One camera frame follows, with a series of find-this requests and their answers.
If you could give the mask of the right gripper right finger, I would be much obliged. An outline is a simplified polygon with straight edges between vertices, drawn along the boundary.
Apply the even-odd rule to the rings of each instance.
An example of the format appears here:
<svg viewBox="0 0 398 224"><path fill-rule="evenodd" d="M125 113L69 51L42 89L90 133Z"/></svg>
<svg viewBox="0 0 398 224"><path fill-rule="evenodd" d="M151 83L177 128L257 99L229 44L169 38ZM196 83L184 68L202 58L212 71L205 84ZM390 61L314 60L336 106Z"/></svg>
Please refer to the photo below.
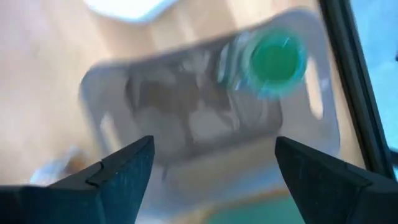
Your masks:
<svg viewBox="0 0 398 224"><path fill-rule="evenodd" d="M305 224L398 224L398 183L285 136L283 179Z"/></svg>

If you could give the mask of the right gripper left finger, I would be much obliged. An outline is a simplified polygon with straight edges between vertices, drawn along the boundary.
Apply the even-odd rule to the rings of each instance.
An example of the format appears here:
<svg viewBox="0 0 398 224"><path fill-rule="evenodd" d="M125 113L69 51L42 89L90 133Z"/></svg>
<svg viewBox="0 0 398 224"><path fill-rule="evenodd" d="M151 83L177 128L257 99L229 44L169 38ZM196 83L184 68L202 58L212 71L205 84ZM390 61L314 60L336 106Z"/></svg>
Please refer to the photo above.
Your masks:
<svg viewBox="0 0 398 224"><path fill-rule="evenodd" d="M0 185L0 224L134 224L154 154L145 136L47 187Z"/></svg>

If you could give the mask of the green-cap spice jar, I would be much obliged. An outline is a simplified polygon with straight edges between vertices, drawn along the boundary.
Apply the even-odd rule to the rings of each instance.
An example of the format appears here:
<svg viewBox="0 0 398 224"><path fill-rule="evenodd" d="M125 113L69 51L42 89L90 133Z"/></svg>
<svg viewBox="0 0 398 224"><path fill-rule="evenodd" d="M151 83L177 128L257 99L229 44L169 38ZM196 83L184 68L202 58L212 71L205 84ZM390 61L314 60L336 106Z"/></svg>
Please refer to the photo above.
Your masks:
<svg viewBox="0 0 398 224"><path fill-rule="evenodd" d="M216 80L259 98L277 98L303 80L307 59L303 40L291 30L247 31L222 48Z"/></svg>

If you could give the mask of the teal plastic bin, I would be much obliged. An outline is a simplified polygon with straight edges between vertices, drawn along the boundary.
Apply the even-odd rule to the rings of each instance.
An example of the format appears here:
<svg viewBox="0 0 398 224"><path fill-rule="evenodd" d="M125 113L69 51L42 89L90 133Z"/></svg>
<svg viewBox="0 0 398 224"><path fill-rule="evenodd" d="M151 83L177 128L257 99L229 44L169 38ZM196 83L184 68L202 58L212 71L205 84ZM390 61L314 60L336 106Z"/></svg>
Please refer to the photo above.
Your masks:
<svg viewBox="0 0 398 224"><path fill-rule="evenodd" d="M286 189L261 193L208 210L201 224L305 224Z"/></svg>

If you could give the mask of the smoky grey plastic bin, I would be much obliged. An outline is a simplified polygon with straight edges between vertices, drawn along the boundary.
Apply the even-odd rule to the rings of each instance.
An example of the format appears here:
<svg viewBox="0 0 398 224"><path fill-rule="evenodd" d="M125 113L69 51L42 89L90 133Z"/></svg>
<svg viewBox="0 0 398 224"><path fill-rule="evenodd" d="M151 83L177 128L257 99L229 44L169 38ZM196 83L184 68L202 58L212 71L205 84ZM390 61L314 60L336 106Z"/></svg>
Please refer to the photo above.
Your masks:
<svg viewBox="0 0 398 224"><path fill-rule="evenodd" d="M152 135L150 203L202 203L254 194L280 182L275 139L286 136L335 155L340 135L323 24L306 9L283 11L255 30L285 28L305 43L320 80L323 114L310 108L305 83L278 98L260 98L216 81L232 45L248 30L133 62L91 67L81 97L105 154L101 124L109 116L125 146Z"/></svg>

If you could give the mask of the white plastic bin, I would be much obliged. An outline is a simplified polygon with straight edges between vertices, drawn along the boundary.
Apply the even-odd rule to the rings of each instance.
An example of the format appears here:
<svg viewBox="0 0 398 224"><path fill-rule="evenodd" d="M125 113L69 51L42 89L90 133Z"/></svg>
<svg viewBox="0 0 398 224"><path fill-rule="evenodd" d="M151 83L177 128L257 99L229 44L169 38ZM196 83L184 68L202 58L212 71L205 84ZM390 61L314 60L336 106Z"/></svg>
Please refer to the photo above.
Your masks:
<svg viewBox="0 0 398 224"><path fill-rule="evenodd" d="M178 0L83 0L93 12L124 22L148 23Z"/></svg>

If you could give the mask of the black aluminium rig frame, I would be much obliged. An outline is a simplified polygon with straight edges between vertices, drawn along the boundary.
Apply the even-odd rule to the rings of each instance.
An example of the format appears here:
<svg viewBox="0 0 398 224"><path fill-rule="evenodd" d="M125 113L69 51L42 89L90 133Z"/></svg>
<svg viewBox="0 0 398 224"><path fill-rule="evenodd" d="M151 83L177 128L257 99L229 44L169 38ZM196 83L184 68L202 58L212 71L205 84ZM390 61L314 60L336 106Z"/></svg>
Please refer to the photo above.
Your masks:
<svg viewBox="0 0 398 224"><path fill-rule="evenodd" d="M387 146L350 0L318 0L366 168L392 180L398 153Z"/></svg>

